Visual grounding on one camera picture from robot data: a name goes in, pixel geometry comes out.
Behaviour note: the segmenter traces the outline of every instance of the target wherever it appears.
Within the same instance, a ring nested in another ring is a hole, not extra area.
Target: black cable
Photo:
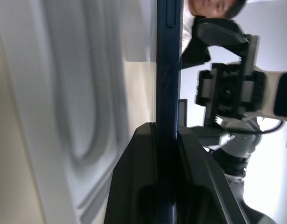
[[[277,130],[279,130],[280,128],[282,128],[284,124],[284,121],[282,120],[281,122],[279,122],[279,124],[277,126],[275,126],[274,128],[268,129],[266,131],[244,131],[244,130],[238,130],[238,129],[226,129],[223,128],[224,130],[226,130],[229,133],[233,133],[233,134],[269,134],[272,132],[275,132]]]

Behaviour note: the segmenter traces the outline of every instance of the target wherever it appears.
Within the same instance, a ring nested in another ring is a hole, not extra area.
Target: black hair
[[[236,0],[232,7],[228,10],[226,14],[227,19],[232,19],[241,12],[242,8],[245,6],[246,0]]]

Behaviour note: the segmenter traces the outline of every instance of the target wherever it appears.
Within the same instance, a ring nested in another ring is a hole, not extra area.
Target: white shirt
[[[187,48],[192,38],[192,26],[194,22],[194,16],[189,9],[189,0],[184,0],[183,6],[183,18],[182,18],[182,53]]]

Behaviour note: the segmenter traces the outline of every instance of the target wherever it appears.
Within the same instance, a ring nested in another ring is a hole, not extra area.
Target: white wall
[[[260,36],[256,65],[263,70],[287,70],[287,0],[250,3],[236,18],[245,33]],[[237,56],[210,48],[212,62],[228,63]],[[182,71],[181,98],[188,99],[188,125],[202,125],[204,108],[194,104],[199,70],[210,63]],[[263,137],[253,154],[245,181],[245,201],[251,207],[287,224],[287,124]]]

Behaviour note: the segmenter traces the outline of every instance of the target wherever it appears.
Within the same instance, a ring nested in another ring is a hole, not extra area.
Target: black device
[[[179,126],[181,2],[158,0],[156,122],[137,128],[116,165],[104,223],[253,224],[263,218],[273,223],[243,200],[245,168],[260,133],[245,131],[217,150],[203,148],[233,135],[228,128],[234,123],[217,125],[217,115],[242,122],[245,112],[262,103],[265,79],[253,72],[258,37],[244,34],[232,20],[198,20],[196,35],[205,46],[227,48],[241,62],[213,64],[214,74],[201,73],[196,102],[206,106],[204,127]],[[248,81],[254,82],[253,91],[243,101]],[[259,129],[253,120],[242,128]],[[231,154],[237,142],[241,148]]]

